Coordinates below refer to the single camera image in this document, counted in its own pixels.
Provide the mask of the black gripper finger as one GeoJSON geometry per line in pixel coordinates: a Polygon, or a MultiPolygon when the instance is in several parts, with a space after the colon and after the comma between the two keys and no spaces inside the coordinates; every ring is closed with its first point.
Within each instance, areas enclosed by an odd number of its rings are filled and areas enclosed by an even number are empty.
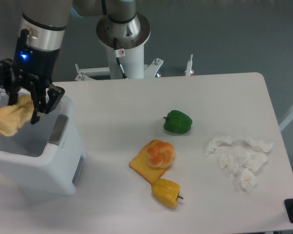
{"type": "Polygon", "coordinates": [[[15,89],[11,90],[8,95],[9,95],[9,100],[8,100],[8,105],[14,105],[18,101],[18,96],[19,96],[19,90],[20,87],[16,87],[15,89]]]}
{"type": "Polygon", "coordinates": [[[39,122],[42,114],[43,114],[43,109],[34,108],[30,123],[31,124],[36,124],[37,122],[39,122]]]}

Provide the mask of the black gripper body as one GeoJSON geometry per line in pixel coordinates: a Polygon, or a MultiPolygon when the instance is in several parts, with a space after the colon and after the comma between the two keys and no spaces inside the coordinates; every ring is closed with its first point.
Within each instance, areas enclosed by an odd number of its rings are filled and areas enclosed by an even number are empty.
{"type": "Polygon", "coordinates": [[[64,89],[52,81],[59,51],[17,45],[13,59],[0,60],[0,88],[7,95],[16,87],[23,88],[30,92],[34,108],[43,109],[44,114],[52,112],[64,95],[64,89]]]}

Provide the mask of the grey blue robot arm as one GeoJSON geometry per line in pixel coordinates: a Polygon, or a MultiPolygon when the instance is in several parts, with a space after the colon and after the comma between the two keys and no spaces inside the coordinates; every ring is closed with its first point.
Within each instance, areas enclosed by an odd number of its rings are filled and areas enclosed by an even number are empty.
{"type": "Polygon", "coordinates": [[[65,93],[53,85],[52,73],[71,10],[80,16],[103,15],[109,29],[124,30],[138,21],[133,0],[25,1],[14,58],[0,60],[0,88],[9,96],[9,106],[17,103],[21,88],[30,92],[31,124],[52,112],[65,93]]]}

